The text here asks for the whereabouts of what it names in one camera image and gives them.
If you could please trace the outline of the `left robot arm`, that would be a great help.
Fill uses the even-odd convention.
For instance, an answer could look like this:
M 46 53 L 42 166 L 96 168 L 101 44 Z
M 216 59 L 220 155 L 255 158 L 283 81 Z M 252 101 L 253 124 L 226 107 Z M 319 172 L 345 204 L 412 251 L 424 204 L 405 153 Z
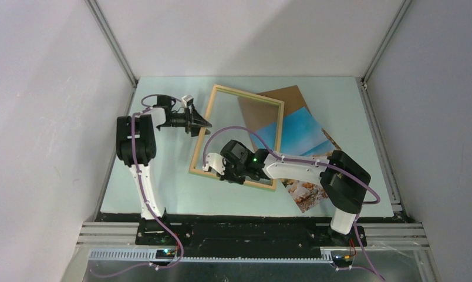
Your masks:
M 212 124 L 198 113 L 191 95 L 176 98 L 152 94 L 142 98 L 141 105 L 143 109 L 139 112 L 117 118 L 116 155 L 133 176 L 141 218 L 160 220 L 166 207 L 153 177 L 152 160 L 157 155 L 155 133 L 163 127 L 177 127 L 197 137 L 209 134 Z

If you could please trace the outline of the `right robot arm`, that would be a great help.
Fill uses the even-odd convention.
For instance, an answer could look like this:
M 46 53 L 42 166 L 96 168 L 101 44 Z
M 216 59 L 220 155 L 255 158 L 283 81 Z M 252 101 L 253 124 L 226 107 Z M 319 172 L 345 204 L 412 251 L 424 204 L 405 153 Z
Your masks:
M 218 153 L 204 156 L 203 170 L 221 181 L 243 184 L 247 179 L 292 179 L 322 187 L 335 207 L 328 236 L 342 246 L 352 238 L 352 226 L 366 204 L 370 174 L 349 155 L 335 150 L 325 158 L 285 155 L 269 148 L 252 151 L 230 140 Z

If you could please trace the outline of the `seaside landscape photo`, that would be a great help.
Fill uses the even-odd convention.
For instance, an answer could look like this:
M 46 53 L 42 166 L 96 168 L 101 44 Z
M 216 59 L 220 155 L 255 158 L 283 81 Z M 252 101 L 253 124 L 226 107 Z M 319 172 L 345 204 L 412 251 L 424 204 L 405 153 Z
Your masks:
M 324 159 L 337 149 L 307 108 L 301 107 L 284 116 L 281 153 Z M 281 178 L 278 183 L 278 187 L 284 190 L 286 204 L 299 214 L 306 213 L 328 198 L 323 187 L 318 184 L 290 178 Z

